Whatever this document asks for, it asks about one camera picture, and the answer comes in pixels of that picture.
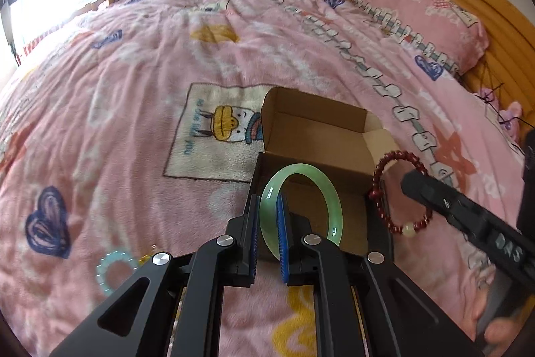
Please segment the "right hand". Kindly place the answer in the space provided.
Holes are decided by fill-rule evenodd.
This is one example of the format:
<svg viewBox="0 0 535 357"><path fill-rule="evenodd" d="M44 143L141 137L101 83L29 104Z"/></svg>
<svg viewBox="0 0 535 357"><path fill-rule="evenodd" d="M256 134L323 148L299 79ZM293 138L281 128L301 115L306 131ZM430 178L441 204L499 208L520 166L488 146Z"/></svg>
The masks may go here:
<svg viewBox="0 0 535 357"><path fill-rule="evenodd" d="M476 322L483 316L487 305L489 286L482 287L476 292L473 307L468 311L468 319L471 322L470 337L475 338ZM502 356L511 346L521 328L526 323L530 312L534 309L534 296L531 296L522 307L521 311L510 317L494 318L484 331L485 342L491 346L489 356Z"/></svg>

